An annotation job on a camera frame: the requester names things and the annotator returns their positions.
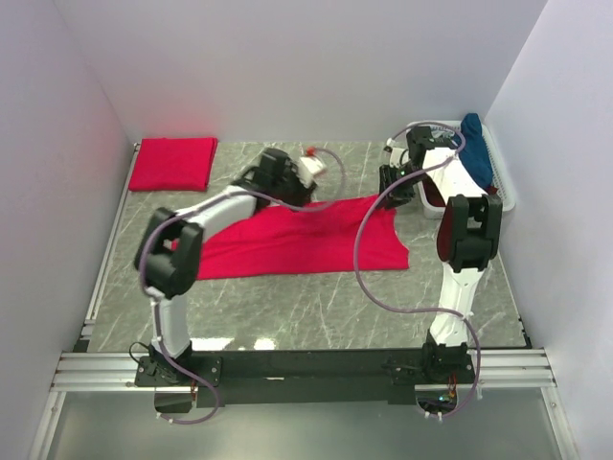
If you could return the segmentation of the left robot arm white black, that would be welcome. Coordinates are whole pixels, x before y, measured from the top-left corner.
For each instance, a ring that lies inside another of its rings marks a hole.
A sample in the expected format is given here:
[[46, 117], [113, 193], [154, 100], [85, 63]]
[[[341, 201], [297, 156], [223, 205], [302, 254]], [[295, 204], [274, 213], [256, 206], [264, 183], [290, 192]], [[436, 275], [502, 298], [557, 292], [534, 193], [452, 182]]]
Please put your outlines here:
[[306, 206], [317, 188], [315, 178], [325, 169], [314, 153], [293, 160], [280, 149], [265, 149], [257, 165], [217, 195], [181, 211], [161, 207], [154, 212], [134, 265], [151, 303], [149, 358], [168, 384], [178, 385], [195, 375], [186, 293], [196, 281], [203, 243], [272, 202]]

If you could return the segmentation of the dark red t-shirt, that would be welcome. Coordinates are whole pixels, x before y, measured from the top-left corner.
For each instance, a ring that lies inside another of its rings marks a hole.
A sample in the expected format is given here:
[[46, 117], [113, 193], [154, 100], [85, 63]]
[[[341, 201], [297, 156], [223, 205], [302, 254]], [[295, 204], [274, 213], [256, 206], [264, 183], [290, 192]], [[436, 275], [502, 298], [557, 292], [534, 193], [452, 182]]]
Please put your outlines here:
[[426, 202], [433, 208], [444, 209], [446, 203], [439, 192], [439, 189], [432, 181], [427, 181], [423, 183], [423, 188], [425, 191]]

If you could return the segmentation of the folded red t-shirt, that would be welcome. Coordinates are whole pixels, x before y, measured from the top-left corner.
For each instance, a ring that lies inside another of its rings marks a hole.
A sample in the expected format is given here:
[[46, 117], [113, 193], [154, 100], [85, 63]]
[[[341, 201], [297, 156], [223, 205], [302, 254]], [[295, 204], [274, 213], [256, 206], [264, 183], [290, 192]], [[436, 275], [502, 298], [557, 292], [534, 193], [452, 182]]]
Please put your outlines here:
[[131, 192], [205, 192], [218, 139], [143, 139], [128, 183]]

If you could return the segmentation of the white plastic basket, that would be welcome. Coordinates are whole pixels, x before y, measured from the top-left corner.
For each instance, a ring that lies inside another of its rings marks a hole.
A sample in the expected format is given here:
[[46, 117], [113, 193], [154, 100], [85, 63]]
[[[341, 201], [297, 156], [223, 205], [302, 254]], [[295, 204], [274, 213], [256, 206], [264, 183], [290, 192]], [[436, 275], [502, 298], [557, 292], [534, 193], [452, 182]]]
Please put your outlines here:
[[[492, 186], [497, 189], [497, 194], [502, 199], [503, 212], [509, 213], [514, 208], [516, 202], [511, 177], [504, 163], [504, 158], [485, 124], [482, 124], [482, 137], [487, 144], [488, 156], [492, 166]], [[435, 206], [429, 201], [428, 194], [424, 188], [424, 182], [418, 183], [415, 190], [420, 199], [424, 216], [427, 219], [440, 219], [443, 216], [444, 208]]]

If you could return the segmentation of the blue t-shirt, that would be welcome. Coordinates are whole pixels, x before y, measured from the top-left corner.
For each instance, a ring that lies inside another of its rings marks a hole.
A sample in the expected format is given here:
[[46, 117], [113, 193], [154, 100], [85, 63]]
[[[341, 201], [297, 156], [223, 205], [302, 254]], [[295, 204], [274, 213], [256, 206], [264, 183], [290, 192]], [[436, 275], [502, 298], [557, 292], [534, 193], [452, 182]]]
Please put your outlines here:
[[477, 113], [468, 113], [464, 116], [461, 121], [461, 133], [465, 138], [465, 147], [460, 152], [460, 159], [474, 182], [486, 190], [493, 182], [493, 168], [483, 137], [482, 123]]

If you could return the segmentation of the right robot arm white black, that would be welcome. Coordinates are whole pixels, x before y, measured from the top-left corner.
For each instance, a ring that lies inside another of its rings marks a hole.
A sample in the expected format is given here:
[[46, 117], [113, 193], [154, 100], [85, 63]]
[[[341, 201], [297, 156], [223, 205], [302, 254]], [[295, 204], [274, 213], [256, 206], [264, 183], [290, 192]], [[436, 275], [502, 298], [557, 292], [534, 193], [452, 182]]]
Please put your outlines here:
[[498, 251], [503, 203], [465, 169], [460, 153], [467, 140], [458, 129], [440, 122], [416, 122], [404, 132], [404, 149], [395, 146], [394, 137], [386, 142], [384, 150], [390, 157], [379, 168], [377, 206], [390, 209], [408, 203], [414, 185], [426, 178], [443, 199], [436, 241], [443, 283], [420, 359], [423, 376], [441, 382], [472, 369], [466, 321], [478, 284]]

